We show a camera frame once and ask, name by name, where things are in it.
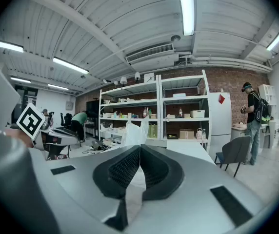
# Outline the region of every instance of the gray chair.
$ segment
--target gray chair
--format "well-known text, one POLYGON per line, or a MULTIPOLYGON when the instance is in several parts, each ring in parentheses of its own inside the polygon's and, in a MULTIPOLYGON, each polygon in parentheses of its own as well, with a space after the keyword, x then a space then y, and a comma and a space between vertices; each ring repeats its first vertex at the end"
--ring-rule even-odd
POLYGON ((216 159, 214 160, 214 163, 216 163, 217 158, 219 158, 220 168, 223 164, 227 164, 225 170, 229 164, 238 163, 236 172, 234 174, 235 177, 240 163, 246 160, 249 150, 250 138, 250 136, 238 137, 225 144, 222 147, 222 152, 216 153, 216 159))

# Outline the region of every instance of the man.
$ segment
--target man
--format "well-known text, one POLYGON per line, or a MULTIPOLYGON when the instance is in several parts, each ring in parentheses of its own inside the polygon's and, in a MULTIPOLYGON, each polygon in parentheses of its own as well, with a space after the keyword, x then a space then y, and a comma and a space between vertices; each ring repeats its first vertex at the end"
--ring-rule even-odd
MULTIPOLYGON (((254 166, 257 161, 260 143, 261 122, 255 120, 255 109, 258 108, 260 95, 252 88, 251 84, 248 82, 244 83, 241 91, 245 91, 246 94, 248 94, 248 108, 242 108, 241 113, 248 114, 246 135, 251 137, 249 145, 249 149, 251 150, 250 164, 254 166)), ((247 153, 246 160, 243 162, 244 165, 247 164, 248 156, 249 152, 247 153)))
MULTIPOLYGON (((47 113, 46 108, 43 109, 42 114, 44 114, 45 117, 50 117, 49 114, 47 113)), ((50 122, 50 127, 53 126, 53 124, 54 124, 53 118, 50 118, 49 122, 50 122)))
POLYGON ((86 122, 86 120, 87 120, 86 111, 76 114, 71 119, 70 130, 78 133, 81 143, 85 142, 83 124, 86 122))

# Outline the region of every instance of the red sticker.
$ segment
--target red sticker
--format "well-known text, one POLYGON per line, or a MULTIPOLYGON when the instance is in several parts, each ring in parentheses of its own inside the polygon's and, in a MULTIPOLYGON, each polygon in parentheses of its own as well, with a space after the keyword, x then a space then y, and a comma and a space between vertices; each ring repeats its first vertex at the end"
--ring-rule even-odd
POLYGON ((225 100, 225 98, 222 95, 220 95, 219 96, 219 103, 222 104, 224 102, 224 100, 225 100))

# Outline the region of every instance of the green shirt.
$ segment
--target green shirt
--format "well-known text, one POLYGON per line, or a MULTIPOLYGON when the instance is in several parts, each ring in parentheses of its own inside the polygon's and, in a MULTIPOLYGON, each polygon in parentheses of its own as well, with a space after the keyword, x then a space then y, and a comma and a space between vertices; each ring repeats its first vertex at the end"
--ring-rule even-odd
POLYGON ((87 114, 86 113, 78 113, 75 116, 73 116, 71 120, 76 120, 76 121, 80 122, 80 124, 82 125, 87 120, 87 114))

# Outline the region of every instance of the white shelving unit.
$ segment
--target white shelving unit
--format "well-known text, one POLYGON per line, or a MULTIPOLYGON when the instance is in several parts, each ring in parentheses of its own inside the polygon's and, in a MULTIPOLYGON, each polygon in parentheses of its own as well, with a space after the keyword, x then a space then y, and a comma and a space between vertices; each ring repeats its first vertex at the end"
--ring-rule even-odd
MULTIPOLYGON (((162 79, 158 76, 159 81, 159 97, 160 97, 160 138, 166 140, 166 122, 192 122, 197 121, 200 127, 205 126, 207 139, 203 140, 206 143, 206 150, 209 152, 211 140, 211 118, 210 118, 210 101, 209 101, 209 86, 207 76, 204 70, 200 76, 186 76, 170 79, 162 79), (199 96, 185 96, 185 97, 165 97, 167 90, 197 88, 199 94, 199 84, 204 81, 204 93, 199 96), (166 105, 181 105, 197 103, 200 110, 205 110, 205 118, 166 118, 166 105)), ((196 139, 178 139, 171 141, 188 141, 200 142, 196 139)))
MULTIPOLYGON (((149 119, 150 122, 157 122, 158 125, 158 138, 160 139, 160 98, 159 98, 159 80, 158 77, 156 77, 155 81, 152 82, 146 82, 146 83, 139 83, 131 86, 116 88, 113 90, 109 90, 106 92, 100 91, 100 106, 99 106, 99 115, 102 114, 102 110, 104 107, 112 107, 112 108, 131 108, 131 107, 149 107, 149 106, 157 106, 157 119, 149 119), (130 95, 137 95, 137 94, 144 94, 149 92, 156 92, 156 99, 143 99, 143 100, 134 100, 134 101, 126 101, 126 102, 116 102, 116 103, 109 103, 109 104, 101 104, 101 99, 103 95, 110 96, 113 99, 117 99, 120 97, 127 97, 130 95)), ((99 129, 100 129, 100 123, 104 120, 122 120, 122 121, 142 121, 144 119, 142 118, 106 118, 106 117, 99 117, 99 129)), ((106 132, 106 131, 100 131, 100 133, 110 133, 114 136, 122 136, 122 134, 114 133, 114 132, 106 132)))
POLYGON ((277 100, 276 100, 276 93, 275 93, 275 87, 270 85, 260 85, 259 86, 259 92, 262 99, 266 99, 268 103, 272 107, 272 113, 271 115, 274 117, 274 119, 278 118, 278 109, 277 109, 277 100))
MULTIPOLYGON (((210 101, 209 101, 209 86, 207 81, 207 76, 204 70, 202 70, 202 75, 200 76, 186 76, 177 77, 170 79, 161 79, 161 75, 156 76, 156 81, 149 83, 140 83, 136 85, 131 85, 127 87, 121 87, 113 89, 110 91, 103 92, 100 91, 100 107, 99 114, 101 115, 104 107, 122 108, 122 107, 146 107, 146 106, 157 106, 157 119, 149 119, 151 122, 157 122, 158 124, 158 138, 167 140, 165 135, 165 125, 167 122, 199 122, 200 127, 206 128, 207 139, 199 141, 196 139, 178 139, 171 141, 185 141, 185 142, 199 142, 204 143, 207 152, 209 152, 210 141, 211 141, 211 117, 210 117, 210 101), (188 89, 197 88, 199 94, 199 84, 204 81, 204 93, 203 95, 197 96, 185 96, 185 97, 165 97, 165 91, 167 90, 177 90, 177 89, 188 89), (116 102, 110 104, 101 104, 101 99, 103 95, 111 96, 113 99, 120 97, 127 97, 130 95, 143 94, 149 92, 156 92, 156 99, 143 99, 135 101, 126 102, 116 102), (180 105, 180 104, 192 104, 196 103, 199 105, 199 109, 205 110, 205 118, 165 118, 166 116, 166 105, 180 105)), ((99 129, 101 121, 109 120, 122 120, 122 121, 142 121, 139 119, 128 119, 128 118, 99 118, 99 129)), ((114 132, 100 131, 100 133, 108 133, 112 136, 122 136, 122 134, 114 132)))

